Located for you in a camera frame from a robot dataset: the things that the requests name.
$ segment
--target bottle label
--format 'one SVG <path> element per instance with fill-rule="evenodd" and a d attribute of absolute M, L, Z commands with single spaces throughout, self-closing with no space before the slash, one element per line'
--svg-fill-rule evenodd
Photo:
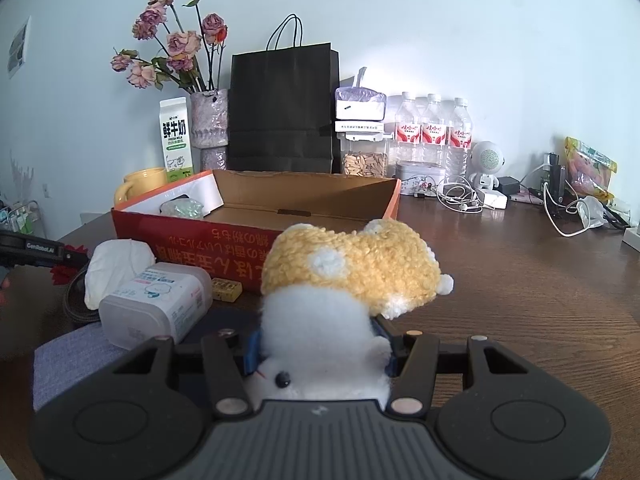
<path fill-rule="evenodd" d="M 444 124 L 426 123 L 422 125 L 422 142 L 446 144 L 447 128 Z"/>
<path fill-rule="evenodd" d="M 449 144 L 468 148 L 471 145 L 471 131 L 466 128 L 449 128 Z"/>
<path fill-rule="evenodd" d="M 158 269 L 144 270 L 111 295 L 158 307 L 168 317 L 176 343 L 186 335 L 204 307 L 203 287 L 198 278 Z"/>
<path fill-rule="evenodd" d="M 400 142 L 420 142 L 420 124 L 396 123 L 396 140 Z"/>

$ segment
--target stuffed animal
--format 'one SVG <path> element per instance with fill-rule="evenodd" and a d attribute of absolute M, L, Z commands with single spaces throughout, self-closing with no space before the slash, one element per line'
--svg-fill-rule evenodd
<path fill-rule="evenodd" d="M 389 341 L 376 336 L 367 307 L 343 290 L 285 286 L 264 298 L 265 360 L 245 380 L 257 410 L 264 399 L 377 399 L 390 385 Z"/>
<path fill-rule="evenodd" d="M 345 290 L 367 305 L 370 316 L 387 319 L 453 289 L 453 278 L 440 273 L 420 235 L 391 219 L 372 220 L 359 233 L 309 224 L 286 229 L 264 262 L 261 291 L 299 283 Z"/>

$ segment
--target black eye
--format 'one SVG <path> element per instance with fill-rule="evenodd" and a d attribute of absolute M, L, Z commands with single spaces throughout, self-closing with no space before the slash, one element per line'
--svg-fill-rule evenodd
<path fill-rule="evenodd" d="M 291 384 L 291 378 L 286 372 L 280 372 L 276 375 L 276 386 L 279 388 L 286 388 Z"/>

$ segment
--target plush toy tail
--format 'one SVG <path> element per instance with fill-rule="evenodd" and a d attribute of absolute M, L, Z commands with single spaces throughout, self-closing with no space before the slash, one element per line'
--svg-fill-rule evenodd
<path fill-rule="evenodd" d="M 441 296 L 444 296 L 445 294 L 450 294 L 452 290 L 453 290 L 453 278 L 448 274 L 441 274 L 440 282 L 436 287 L 436 294 L 440 294 Z"/>

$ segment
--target yellow eraser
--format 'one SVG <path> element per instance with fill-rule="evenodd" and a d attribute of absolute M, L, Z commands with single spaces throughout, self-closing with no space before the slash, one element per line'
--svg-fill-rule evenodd
<path fill-rule="evenodd" d="M 213 288 L 213 299 L 233 303 L 242 294 L 242 283 L 224 280 L 223 278 L 213 278 L 211 280 Z"/>

